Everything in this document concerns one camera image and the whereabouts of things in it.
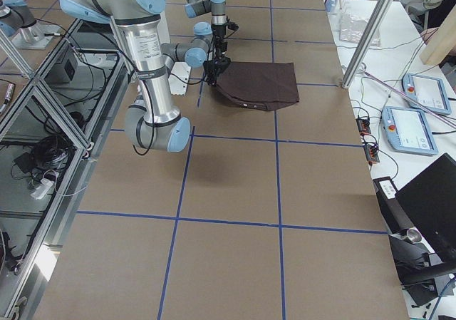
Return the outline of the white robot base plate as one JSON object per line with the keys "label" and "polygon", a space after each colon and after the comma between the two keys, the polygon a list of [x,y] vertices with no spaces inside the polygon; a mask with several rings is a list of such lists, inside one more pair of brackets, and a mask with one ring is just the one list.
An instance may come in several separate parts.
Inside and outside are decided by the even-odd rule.
{"label": "white robot base plate", "polygon": [[185,62],[175,63],[171,75],[168,78],[171,94],[174,96],[184,96],[190,85],[191,67]]}

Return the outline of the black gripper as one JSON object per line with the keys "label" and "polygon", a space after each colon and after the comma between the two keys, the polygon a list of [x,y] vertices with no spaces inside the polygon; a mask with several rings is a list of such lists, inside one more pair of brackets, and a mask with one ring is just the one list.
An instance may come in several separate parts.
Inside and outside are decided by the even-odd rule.
{"label": "black gripper", "polygon": [[203,63],[207,85],[216,86],[219,75],[229,67],[230,63],[231,58],[225,58],[224,51],[220,48],[216,48],[214,59]]}
{"label": "black gripper", "polygon": [[231,21],[226,14],[224,15],[212,15],[212,34],[213,34],[213,45],[215,51],[226,51],[227,50],[227,30],[231,30],[235,33],[239,29],[239,25]]}

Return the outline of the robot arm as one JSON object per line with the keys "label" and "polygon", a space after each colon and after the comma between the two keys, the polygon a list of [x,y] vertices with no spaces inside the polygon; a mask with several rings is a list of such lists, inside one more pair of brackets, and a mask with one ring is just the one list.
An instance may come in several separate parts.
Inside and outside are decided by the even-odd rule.
{"label": "robot arm", "polygon": [[198,22],[193,27],[196,38],[208,40],[205,61],[213,66],[231,63],[227,57],[228,38],[239,30],[226,12],[226,0],[186,0],[185,13],[189,19],[210,15],[210,22]]}
{"label": "robot arm", "polygon": [[182,151],[190,137],[190,121],[173,103],[169,76],[175,63],[202,67],[215,85],[230,64],[226,30],[238,26],[226,15],[226,0],[187,0],[185,12],[194,18],[210,14],[210,22],[195,24],[189,43],[163,43],[158,26],[166,0],[59,0],[68,15],[97,24],[115,24],[120,52],[138,77],[140,96],[129,106],[125,133],[135,147]]}

